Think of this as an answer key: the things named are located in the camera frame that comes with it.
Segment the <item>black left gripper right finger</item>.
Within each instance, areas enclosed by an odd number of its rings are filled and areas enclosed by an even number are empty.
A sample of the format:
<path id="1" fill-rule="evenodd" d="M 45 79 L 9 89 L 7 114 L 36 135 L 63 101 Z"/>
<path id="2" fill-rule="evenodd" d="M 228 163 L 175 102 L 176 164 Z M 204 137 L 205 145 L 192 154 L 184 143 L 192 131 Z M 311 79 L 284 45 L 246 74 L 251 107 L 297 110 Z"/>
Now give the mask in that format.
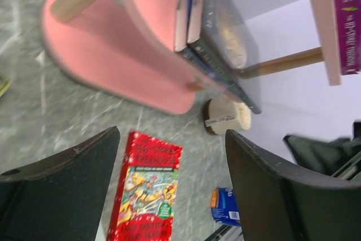
<path id="1" fill-rule="evenodd" d="M 227 164 L 245 240 L 359 240 L 360 183 L 275 155 L 234 130 Z"/>

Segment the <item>purple 117-storey treehouse book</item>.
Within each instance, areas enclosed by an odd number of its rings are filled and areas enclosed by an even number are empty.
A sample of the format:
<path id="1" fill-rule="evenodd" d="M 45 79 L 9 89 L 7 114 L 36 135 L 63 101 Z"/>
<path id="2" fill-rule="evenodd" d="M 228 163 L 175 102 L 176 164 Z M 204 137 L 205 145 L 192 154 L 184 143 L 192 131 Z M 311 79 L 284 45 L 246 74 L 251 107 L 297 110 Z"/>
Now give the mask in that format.
<path id="1" fill-rule="evenodd" d="M 341 74 L 360 73 L 360 0 L 334 0 Z"/>

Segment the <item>dark purple book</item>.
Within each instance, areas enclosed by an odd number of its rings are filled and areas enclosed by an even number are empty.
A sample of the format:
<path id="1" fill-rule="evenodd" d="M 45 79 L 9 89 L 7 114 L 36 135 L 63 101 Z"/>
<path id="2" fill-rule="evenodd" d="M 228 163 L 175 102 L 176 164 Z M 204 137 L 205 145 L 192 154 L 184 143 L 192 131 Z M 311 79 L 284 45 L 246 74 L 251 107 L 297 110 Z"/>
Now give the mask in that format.
<path id="1" fill-rule="evenodd" d="M 174 52 L 185 55 L 201 35 L 204 0 L 177 0 Z"/>

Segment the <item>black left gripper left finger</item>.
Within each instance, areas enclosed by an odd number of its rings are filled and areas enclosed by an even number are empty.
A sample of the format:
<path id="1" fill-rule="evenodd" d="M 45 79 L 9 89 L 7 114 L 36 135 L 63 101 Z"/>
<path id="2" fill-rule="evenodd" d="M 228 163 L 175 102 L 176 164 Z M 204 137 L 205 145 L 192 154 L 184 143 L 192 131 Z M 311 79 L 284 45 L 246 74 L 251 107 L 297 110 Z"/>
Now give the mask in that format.
<path id="1" fill-rule="evenodd" d="M 1 240 L 95 240 L 120 142 L 110 127 L 1 174 Z"/>

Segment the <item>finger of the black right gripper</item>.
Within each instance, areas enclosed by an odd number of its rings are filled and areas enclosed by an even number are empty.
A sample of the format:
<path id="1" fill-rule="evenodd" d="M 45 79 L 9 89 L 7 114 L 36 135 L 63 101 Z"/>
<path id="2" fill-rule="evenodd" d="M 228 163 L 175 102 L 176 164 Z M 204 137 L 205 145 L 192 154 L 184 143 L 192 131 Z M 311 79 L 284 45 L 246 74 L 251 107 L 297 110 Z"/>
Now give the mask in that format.
<path id="1" fill-rule="evenodd" d="M 338 179 L 359 181 L 360 122 L 353 123 L 353 135 L 323 142 L 289 134 L 283 142 L 299 166 Z"/>

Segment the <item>black Moon and Sixpence book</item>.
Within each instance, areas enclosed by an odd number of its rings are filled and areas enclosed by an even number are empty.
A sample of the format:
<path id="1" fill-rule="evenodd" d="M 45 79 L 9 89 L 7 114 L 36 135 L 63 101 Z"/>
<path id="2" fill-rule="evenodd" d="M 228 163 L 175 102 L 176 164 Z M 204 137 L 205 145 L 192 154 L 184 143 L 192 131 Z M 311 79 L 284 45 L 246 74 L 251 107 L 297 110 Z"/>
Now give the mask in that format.
<path id="1" fill-rule="evenodd" d="M 261 93 L 255 71 L 257 44 L 233 0 L 204 0 L 200 38 L 185 54 L 202 72 L 260 114 Z"/>

